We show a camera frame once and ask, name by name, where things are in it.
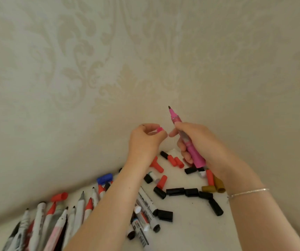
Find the bracelet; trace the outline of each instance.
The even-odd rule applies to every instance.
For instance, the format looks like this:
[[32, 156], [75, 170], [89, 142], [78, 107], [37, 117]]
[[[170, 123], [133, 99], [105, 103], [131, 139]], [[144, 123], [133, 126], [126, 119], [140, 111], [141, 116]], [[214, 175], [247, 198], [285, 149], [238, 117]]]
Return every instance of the bracelet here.
[[261, 188], [261, 189], [246, 191], [246, 192], [242, 192], [242, 193], [238, 193], [238, 194], [228, 195], [227, 197], [228, 197], [228, 199], [230, 199], [230, 198], [233, 198], [238, 195], [250, 194], [250, 193], [255, 193], [255, 192], [260, 192], [260, 191], [269, 191], [269, 190], [270, 190], [269, 188]]

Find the white table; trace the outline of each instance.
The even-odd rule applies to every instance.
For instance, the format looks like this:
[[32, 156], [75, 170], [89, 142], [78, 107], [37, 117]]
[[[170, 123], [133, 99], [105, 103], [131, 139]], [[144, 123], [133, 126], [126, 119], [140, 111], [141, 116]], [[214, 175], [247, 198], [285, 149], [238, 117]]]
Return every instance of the white table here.
[[[182, 157], [177, 150], [168, 152], [173, 157]], [[202, 179], [198, 173], [187, 175], [184, 169], [173, 167], [169, 161], [158, 156], [158, 163], [164, 168], [160, 174], [156, 169], [151, 170], [160, 178], [163, 174], [167, 176], [164, 190], [167, 188], [198, 188], [207, 185], [207, 180]], [[161, 230], [158, 233], [148, 231], [152, 240], [154, 251], [164, 250], [193, 250], [193, 251], [236, 251], [241, 250], [237, 237], [234, 220], [231, 215], [230, 206], [227, 202], [227, 194], [214, 193], [214, 199], [224, 211], [222, 216], [216, 216], [207, 200], [198, 197], [166, 196], [161, 199], [154, 192], [154, 182], [142, 187], [154, 204], [160, 210], [173, 211], [173, 223], [159, 220]], [[143, 250], [138, 238], [131, 241], [126, 240], [123, 251]]]

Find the wallpaper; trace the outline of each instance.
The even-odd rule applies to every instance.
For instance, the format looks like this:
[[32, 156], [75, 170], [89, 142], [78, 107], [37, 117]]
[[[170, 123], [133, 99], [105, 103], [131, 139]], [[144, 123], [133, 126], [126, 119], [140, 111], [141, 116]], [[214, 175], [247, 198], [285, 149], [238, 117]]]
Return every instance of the wallpaper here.
[[300, 232], [300, 0], [0, 0], [0, 218], [118, 169], [168, 105]]

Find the person's right hand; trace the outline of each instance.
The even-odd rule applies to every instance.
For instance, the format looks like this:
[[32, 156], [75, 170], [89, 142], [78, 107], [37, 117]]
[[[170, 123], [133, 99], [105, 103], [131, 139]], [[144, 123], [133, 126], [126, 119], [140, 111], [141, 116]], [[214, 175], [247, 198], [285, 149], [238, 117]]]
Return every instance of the person's right hand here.
[[[169, 133], [169, 136], [174, 137], [178, 131], [184, 131], [191, 138], [197, 151], [206, 160], [207, 167], [218, 178], [222, 179], [234, 162], [239, 160], [238, 156], [217, 139], [207, 127], [189, 122], [175, 122], [174, 126], [175, 129]], [[181, 150], [181, 155], [188, 163], [192, 164], [193, 159], [181, 138], [179, 138], [177, 145]]]

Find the blue marker cap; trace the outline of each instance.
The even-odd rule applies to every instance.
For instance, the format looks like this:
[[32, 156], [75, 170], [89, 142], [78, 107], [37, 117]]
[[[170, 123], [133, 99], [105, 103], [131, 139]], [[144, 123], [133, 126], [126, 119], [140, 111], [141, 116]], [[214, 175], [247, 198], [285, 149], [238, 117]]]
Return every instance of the blue marker cap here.
[[98, 184], [104, 185], [107, 181], [110, 182], [113, 180], [113, 175], [111, 173], [107, 173], [99, 178], [96, 179]]

